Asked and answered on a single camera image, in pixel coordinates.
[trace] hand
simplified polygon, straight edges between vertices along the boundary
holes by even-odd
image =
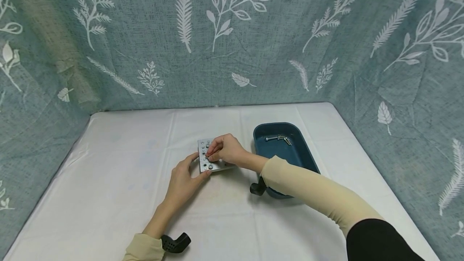
[[[232,135],[216,137],[206,153],[208,160],[223,160],[254,172],[261,173],[268,158],[246,151],[238,140]]]
[[[166,193],[163,203],[171,208],[174,213],[192,197],[201,183],[211,175],[211,171],[207,170],[196,178],[190,176],[190,164],[196,158],[198,158],[198,152],[190,154],[183,161],[178,163],[171,172],[168,192]]]

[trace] beige sleeve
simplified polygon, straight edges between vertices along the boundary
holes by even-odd
[[[164,250],[160,239],[146,234],[135,234],[122,261],[161,261]]]
[[[311,208],[333,219],[345,237],[348,231],[364,219],[381,219],[366,201],[354,191],[302,167],[293,166],[274,156],[261,172],[266,185],[298,198]]]

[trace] fabric backdrop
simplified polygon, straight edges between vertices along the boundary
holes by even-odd
[[[0,0],[0,256],[96,111],[331,102],[464,256],[464,0]]]

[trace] black plastic bracket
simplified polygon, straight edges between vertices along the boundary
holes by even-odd
[[[182,233],[177,240],[173,240],[167,235],[161,236],[161,241],[163,243],[163,250],[170,253],[182,253],[189,245],[192,240],[190,240],[189,235]]]
[[[257,196],[262,196],[263,193],[266,191],[266,183],[264,182],[264,179],[262,176],[259,177],[258,183],[254,183],[250,185],[250,193],[257,195]]]

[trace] plastic tray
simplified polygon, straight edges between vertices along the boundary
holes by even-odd
[[[266,141],[266,137],[271,138],[278,135],[287,137],[291,145],[288,145],[284,140]],[[253,132],[253,138],[257,155],[267,158],[277,155],[294,166],[320,173],[303,135],[295,125],[286,122],[260,124]],[[292,197],[281,194],[272,188],[267,188],[266,192],[277,199]]]

